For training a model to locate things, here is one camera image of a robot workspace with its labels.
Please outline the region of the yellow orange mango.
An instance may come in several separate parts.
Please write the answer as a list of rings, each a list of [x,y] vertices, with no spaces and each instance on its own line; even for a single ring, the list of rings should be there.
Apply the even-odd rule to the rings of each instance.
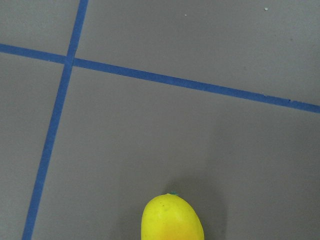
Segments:
[[[192,206],[174,193],[154,197],[144,207],[142,240],[203,240],[201,221]]]

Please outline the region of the brown paper table mat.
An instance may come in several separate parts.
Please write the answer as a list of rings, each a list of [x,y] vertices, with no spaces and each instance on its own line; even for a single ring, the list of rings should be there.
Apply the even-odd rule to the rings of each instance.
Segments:
[[[317,0],[3,0],[0,237],[320,237]]]

